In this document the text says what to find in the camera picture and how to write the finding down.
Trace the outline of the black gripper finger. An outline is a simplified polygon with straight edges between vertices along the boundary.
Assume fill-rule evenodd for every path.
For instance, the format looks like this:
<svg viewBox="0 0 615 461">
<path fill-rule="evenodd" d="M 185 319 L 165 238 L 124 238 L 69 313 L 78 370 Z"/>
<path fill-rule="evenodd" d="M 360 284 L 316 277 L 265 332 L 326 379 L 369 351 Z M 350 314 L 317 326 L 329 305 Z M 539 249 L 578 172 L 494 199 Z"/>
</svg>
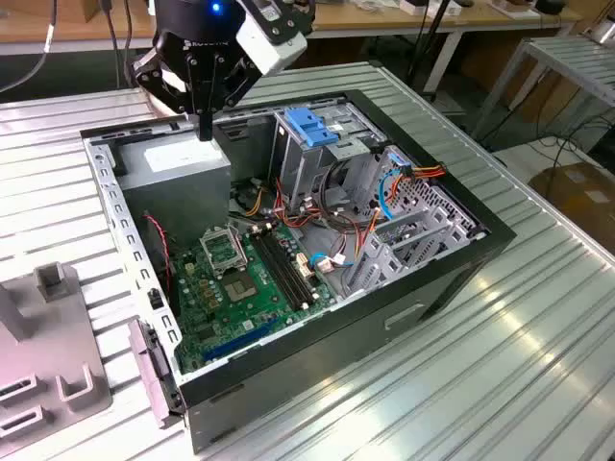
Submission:
<svg viewBox="0 0 615 461">
<path fill-rule="evenodd" d="M 213 116 L 218 111 L 234 108 L 262 76 L 247 57 L 235 64 L 222 55 L 214 57 L 209 89 L 205 102 L 205 140 L 212 140 Z"/>
<path fill-rule="evenodd" d="M 135 81 L 156 100 L 177 114 L 182 114 L 192 124 L 199 140 L 206 139 L 206 112 L 191 82 L 178 89 L 163 78 L 162 60 L 158 51 L 152 48 L 132 64 Z"/>
</svg>

